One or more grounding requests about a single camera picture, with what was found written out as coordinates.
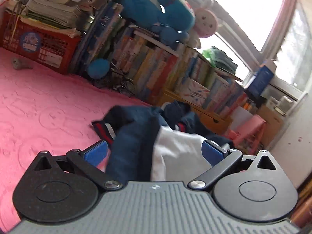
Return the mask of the navy white jacket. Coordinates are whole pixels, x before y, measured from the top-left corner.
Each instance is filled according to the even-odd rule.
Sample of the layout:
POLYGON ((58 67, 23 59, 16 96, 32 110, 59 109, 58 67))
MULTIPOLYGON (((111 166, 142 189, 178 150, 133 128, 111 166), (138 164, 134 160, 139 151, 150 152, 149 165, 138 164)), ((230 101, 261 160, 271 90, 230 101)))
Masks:
POLYGON ((179 101, 165 107, 114 106, 91 124, 111 150, 105 172, 122 184, 188 183, 210 167, 202 153, 204 141, 221 148, 234 146, 206 128, 189 104, 179 101))

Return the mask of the wooden desk drawer organizer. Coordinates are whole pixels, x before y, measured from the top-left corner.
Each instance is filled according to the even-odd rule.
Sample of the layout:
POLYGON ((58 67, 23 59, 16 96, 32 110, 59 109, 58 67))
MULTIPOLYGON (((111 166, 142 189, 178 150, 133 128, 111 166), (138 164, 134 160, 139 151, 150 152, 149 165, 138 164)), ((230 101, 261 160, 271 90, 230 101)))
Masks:
POLYGON ((167 89, 164 89, 162 91, 159 99, 157 100, 157 106, 161 106, 166 102, 171 103, 175 100, 189 104, 191 106, 191 110, 199 116, 200 121, 203 123, 203 125, 205 125, 209 130, 218 135, 223 135, 233 122, 233 119, 231 119, 231 117, 222 118, 214 112, 209 112, 182 99, 180 96, 167 89))

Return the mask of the pink box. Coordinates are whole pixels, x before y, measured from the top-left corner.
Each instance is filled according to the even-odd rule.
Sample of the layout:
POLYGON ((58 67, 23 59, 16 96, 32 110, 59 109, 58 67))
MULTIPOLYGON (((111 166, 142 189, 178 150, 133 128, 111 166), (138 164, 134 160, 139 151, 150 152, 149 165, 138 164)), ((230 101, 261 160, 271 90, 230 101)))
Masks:
POLYGON ((254 115, 235 130, 228 129, 224 135, 232 140, 236 149, 247 155, 256 155, 266 124, 267 122, 263 118, 254 115))

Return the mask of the white label printer box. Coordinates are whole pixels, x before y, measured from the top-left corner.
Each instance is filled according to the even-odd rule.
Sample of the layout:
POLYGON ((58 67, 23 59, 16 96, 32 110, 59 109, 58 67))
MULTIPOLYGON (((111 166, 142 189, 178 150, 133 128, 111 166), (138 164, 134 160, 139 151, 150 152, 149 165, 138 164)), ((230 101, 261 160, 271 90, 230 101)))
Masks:
POLYGON ((210 91, 203 85, 191 78, 187 78, 180 88, 179 96, 182 99, 200 107, 205 103, 209 93, 210 91))

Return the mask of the pink bunny print blanket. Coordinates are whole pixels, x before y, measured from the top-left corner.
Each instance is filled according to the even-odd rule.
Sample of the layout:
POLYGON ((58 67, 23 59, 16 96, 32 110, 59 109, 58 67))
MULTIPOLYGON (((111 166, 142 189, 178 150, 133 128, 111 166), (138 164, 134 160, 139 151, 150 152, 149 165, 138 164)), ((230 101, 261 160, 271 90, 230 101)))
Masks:
POLYGON ((116 105, 141 102, 97 89, 75 75, 62 75, 25 59, 15 70, 16 54, 1 49, 1 229, 19 222, 12 194, 38 152, 63 155, 98 141, 91 122, 116 105))

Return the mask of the miniature black bicycle model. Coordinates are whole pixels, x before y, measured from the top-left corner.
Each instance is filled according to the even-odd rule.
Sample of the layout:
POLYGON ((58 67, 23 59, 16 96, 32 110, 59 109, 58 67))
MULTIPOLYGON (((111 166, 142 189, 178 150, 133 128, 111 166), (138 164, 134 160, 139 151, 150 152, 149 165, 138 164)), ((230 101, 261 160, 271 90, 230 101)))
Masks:
POLYGON ((112 63, 108 73, 108 87, 128 97, 135 95, 133 80, 128 78, 128 73, 123 72, 112 63))

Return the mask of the blue plush ball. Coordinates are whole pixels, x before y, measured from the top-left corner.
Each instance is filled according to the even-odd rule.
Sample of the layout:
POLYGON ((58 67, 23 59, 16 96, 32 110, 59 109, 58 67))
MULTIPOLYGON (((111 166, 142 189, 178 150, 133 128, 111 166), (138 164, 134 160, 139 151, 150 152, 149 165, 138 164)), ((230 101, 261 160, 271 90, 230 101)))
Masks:
POLYGON ((105 59, 97 59, 90 63, 87 68, 87 74, 92 79, 100 79, 109 72, 110 63, 105 59))

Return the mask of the dark blue box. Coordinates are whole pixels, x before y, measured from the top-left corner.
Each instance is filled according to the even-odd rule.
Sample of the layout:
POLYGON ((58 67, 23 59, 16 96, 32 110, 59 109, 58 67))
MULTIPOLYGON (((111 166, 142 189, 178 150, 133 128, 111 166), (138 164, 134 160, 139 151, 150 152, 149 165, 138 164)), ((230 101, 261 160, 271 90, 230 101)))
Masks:
POLYGON ((274 72, 272 72, 266 65, 263 65, 253 76, 246 92, 254 98, 260 97, 273 77, 274 72))

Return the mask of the green folded cloth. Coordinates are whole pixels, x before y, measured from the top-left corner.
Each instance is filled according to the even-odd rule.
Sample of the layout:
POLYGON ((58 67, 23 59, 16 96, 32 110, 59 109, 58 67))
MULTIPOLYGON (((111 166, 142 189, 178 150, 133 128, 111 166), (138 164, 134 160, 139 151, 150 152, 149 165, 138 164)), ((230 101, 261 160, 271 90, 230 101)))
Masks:
POLYGON ((215 68, 223 69, 229 73, 235 74, 238 65, 227 56, 227 54, 212 46, 210 49, 204 50, 202 55, 210 61, 215 68))

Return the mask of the row of upright books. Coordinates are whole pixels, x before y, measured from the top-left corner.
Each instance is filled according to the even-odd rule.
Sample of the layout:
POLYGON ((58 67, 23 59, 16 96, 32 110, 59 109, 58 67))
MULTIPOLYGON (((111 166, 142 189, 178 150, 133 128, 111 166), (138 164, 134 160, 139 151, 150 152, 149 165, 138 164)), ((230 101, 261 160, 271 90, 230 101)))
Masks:
POLYGON ((236 80, 212 66, 210 61, 187 43, 175 47, 160 42, 157 34, 121 16, 123 6, 111 0, 96 14, 82 38, 72 63, 77 74, 86 75, 98 88, 108 88, 108 73, 100 79, 87 74, 91 62, 105 59, 133 80, 134 96, 156 104, 167 89, 179 96, 187 78, 197 81, 210 93, 201 108, 226 118, 247 100, 236 80))

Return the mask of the red plastic crate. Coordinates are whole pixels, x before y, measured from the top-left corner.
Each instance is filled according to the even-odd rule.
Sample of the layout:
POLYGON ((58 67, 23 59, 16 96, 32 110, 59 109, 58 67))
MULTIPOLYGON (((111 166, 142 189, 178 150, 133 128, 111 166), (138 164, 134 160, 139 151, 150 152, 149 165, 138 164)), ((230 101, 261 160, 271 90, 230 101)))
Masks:
POLYGON ((81 37, 41 29, 17 20, 10 22, 10 13, 4 12, 1 25, 1 47, 40 63, 52 70, 67 74, 81 37))

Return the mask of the small grey toy figure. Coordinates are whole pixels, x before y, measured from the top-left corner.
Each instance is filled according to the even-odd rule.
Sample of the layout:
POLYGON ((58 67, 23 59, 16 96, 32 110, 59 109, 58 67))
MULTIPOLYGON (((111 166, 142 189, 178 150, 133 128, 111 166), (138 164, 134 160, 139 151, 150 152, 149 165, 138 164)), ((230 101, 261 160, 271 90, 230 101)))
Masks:
POLYGON ((13 58, 12 66, 15 70, 33 69, 31 64, 20 58, 13 58))

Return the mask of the pink white bunny plush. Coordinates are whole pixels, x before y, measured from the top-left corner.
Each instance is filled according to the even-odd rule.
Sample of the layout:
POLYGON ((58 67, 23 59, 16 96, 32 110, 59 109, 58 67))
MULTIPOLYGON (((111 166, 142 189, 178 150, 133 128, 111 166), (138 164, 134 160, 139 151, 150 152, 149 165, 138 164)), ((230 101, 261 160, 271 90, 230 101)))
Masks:
POLYGON ((213 4, 214 0, 203 0, 201 6, 195 9, 195 23, 192 29, 188 31, 188 47, 200 49, 200 38, 210 37, 217 31, 218 20, 210 10, 213 4))

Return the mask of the blue plush toy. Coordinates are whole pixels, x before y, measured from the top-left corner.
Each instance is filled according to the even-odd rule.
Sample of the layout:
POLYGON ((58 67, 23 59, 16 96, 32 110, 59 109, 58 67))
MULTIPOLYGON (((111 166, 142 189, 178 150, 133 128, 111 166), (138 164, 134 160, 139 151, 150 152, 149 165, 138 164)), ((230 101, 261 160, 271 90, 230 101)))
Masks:
POLYGON ((118 0, 118 3, 123 6, 122 18, 157 34, 161 43, 173 48, 177 42, 188 42, 195 12, 186 0, 118 0))

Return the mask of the stack of papers and books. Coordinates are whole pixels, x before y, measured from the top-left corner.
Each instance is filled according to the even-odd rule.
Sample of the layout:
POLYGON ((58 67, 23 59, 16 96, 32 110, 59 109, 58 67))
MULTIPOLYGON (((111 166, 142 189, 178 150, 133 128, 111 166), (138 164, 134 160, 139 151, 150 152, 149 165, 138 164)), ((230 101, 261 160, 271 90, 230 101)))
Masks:
POLYGON ((89 0, 21 0, 22 15, 60 29, 86 32, 93 21, 89 0))

